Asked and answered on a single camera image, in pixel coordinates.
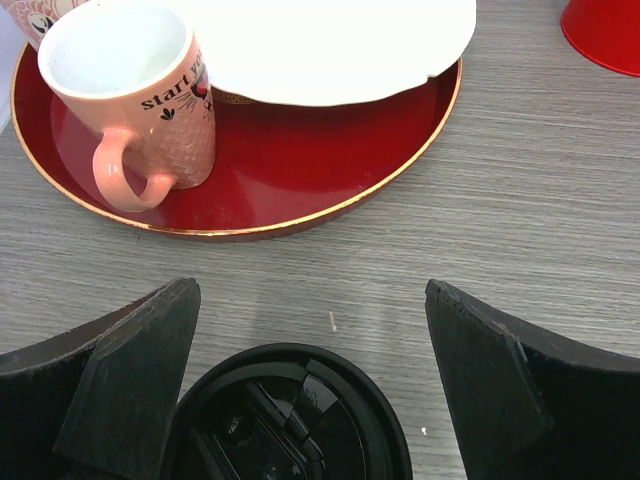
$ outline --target red cup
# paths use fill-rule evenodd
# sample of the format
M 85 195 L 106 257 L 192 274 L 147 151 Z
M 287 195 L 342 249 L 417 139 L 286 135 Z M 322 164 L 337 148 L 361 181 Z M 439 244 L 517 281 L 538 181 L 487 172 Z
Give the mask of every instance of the red cup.
M 562 31 L 592 62 L 640 77 L 640 0 L 571 0 Z

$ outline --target gray wooden table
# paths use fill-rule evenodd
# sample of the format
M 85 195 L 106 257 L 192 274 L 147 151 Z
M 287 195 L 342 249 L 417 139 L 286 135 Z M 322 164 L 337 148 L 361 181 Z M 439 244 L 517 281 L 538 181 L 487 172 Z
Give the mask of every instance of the gray wooden table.
M 370 203 L 288 238 L 202 244 L 110 222 L 41 178 L 9 128 L 0 352 L 194 276 L 203 305 L 184 389 L 248 347 L 328 347 L 389 397 L 417 479 L 465 478 L 426 328 L 430 277 L 640 355 L 640 80 L 569 46 L 564 3 L 480 0 L 458 104 L 425 157 Z

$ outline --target wood grain surface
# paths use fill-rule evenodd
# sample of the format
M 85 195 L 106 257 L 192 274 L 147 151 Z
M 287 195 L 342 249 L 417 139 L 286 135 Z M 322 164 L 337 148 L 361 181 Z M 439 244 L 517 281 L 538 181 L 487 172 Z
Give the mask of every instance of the wood grain surface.
M 328 347 L 389 397 L 416 479 L 465 478 L 426 328 L 429 278 L 640 356 L 640 79 L 576 53 L 564 3 L 480 0 L 441 137 L 370 203 L 288 238 L 214 245 L 110 222 L 41 178 L 9 128 L 0 352 L 190 275 L 203 306 L 183 391 L 248 347 Z

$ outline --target black circular object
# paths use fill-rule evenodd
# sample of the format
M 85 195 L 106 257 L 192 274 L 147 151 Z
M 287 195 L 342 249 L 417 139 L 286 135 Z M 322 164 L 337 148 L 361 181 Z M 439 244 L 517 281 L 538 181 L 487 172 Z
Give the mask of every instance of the black circular object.
M 301 344 L 253 348 L 180 401 L 162 480 L 412 480 L 400 422 L 351 362 Z

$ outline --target scratch on table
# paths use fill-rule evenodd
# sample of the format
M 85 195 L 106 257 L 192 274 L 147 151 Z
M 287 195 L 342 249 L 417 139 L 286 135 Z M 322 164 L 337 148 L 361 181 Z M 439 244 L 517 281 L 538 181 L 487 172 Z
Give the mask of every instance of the scratch on table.
M 338 325 L 336 325 L 336 319 L 333 316 L 333 312 L 331 310 L 329 310 L 329 321 L 331 322 L 331 330 L 333 330 L 334 332 L 337 332 Z

